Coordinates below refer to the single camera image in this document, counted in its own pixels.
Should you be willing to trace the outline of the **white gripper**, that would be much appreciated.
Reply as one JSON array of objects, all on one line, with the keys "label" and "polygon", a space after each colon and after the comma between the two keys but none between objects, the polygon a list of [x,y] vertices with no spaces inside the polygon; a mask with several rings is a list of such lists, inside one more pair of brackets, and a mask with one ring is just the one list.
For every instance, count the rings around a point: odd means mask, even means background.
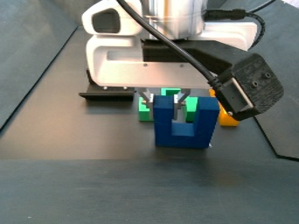
[{"label": "white gripper", "polygon": [[[209,0],[126,0],[146,22],[170,40],[217,40],[247,50],[258,35],[251,22],[206,22],[203,13]],[[87,43],[88,70],[100,86],[135,87],[139,93],[140,119],[154,118],[155,94],[147,88],[182,88],[174,95],[174,115],[191,94],[190,88],[207,88],[199,71],[178,54],[159,54],[147,59],[143,44],[157,41],[127,14],[118,0],[102,0],[82,15],[91,39]]]}]

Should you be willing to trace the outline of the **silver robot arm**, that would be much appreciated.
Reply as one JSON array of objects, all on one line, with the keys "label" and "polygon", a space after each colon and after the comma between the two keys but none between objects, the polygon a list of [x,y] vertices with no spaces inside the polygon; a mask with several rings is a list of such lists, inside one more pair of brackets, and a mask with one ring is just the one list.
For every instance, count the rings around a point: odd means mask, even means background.
[{"label": "silver robot arm", "polygon": [[207,0],[102,0],[82,15],[91,39],[87,61],[91,80],[100,86],[206,88],[201,69],[146,29],[153,28],[193,55],[214,74],[211,54],[246,52],[258,27],[247,22],[206,22]]}]

